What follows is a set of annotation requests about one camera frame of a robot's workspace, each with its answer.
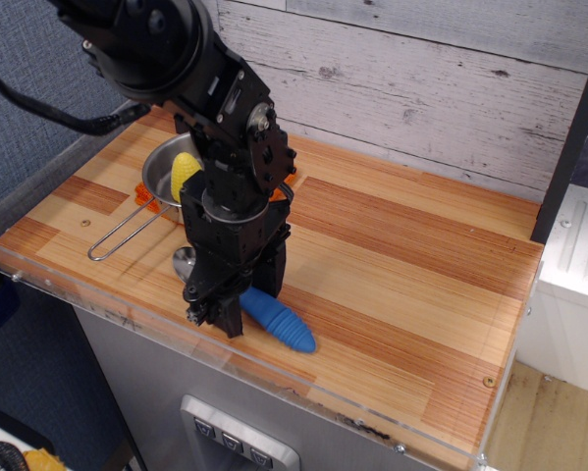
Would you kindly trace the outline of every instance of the wooden tabletop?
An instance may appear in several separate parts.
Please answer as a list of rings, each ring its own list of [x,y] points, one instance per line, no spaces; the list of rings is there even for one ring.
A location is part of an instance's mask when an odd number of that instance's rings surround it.
[[[87,258],[135,209],[144,160],[174,135],[160,110],[130,126],[0,238],[0,264],[169,342],[195,343],[198,332],[213,341],[193,348],[240,353],[226,360],[238,374],[295,389],[375,440],[467,468],[462,454],[484,440],[542,253],[529,240],[538,204],[292,136],[298,174],[280,299],[318,343],[296,353],[247,317],[232,340],[186,320],[171,263],[187,244],[180,225],[159,219],[107,260]]]

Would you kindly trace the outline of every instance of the blue cucumber toy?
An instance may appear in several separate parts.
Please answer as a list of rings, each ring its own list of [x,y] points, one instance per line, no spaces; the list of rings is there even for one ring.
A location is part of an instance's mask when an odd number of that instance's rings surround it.
[[[315,339],[309,328],[278,299],[250,287],[241,295],[241,308],[286,346],[304,353],[315,351]]]

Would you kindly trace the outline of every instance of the small saucepan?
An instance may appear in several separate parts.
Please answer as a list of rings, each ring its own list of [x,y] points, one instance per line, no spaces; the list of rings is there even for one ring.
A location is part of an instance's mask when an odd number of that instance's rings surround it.
[[[154,149],[154,151],[149,155],[149,157],[147,157],[147,160],[143,164],[142,171],[143,184],[145,185],[149,193],[152,195],[151,198],[149,198],[147,201],[141,204],[133,213],[130,214],[130,216],[124,219],[121,223],[119,223],[107,235],[105,235],[103,238],[97,241],[88,250],[88,258],[95,262],[105,260],[113,253],[115,253],[126,242],[128,242],[130,239],[132,239],[134,236],[140,233],[143,229],[145,229],[147,226],[153,223],[156,219],[158,219],[170,210],[173,210],[176,213],[175,216],[170,219],[176,221],[179,220],[181,204],[176,202],[176,200],[174,200],[174,198],[172,197],[171,178],[174,159],[176,159],[176,156],[181,152],[188,152],[197,159],[200,165],[202,165],[202,161],[199,158],[197,148],[195,148],[195,144],[193,143],[193,140],[191,139],[191,136],[188,132],[177,135],[176,137],[156,147],[156,149]],[[136,216],[136,214],[140,213],[153,201],[158,201],[158,203],[160,204],[161,210],[158,213],[152,216],[138,229],[136,229],[132,234],[128,235],[126,238],[124,238],[121,242],[119,242],[113,248],[108,250],[106,253],[99,256],[93,255],[93,251],[102,242],[104,242],[108,237],[110,237],[116,231],[122,228],[129,220]]]

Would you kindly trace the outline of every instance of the white wooden wall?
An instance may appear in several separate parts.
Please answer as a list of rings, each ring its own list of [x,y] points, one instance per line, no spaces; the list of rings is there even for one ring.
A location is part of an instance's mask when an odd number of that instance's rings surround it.
[[[588,74],[588,0],[208,0],[283,129],[541,201]]]

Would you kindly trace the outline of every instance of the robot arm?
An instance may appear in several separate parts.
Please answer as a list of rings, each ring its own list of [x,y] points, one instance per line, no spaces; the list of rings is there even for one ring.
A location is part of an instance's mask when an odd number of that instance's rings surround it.
[[[91,64],[120,93],[173,114],[204,164],[181,191],[195,265],[188,317],[241,334],[239,296],[278,295],[295,152],[276,124],[269,88],[213,30],[199,0],[49,0],[84,38]],[[280,187],[286,200],[269,202]]]

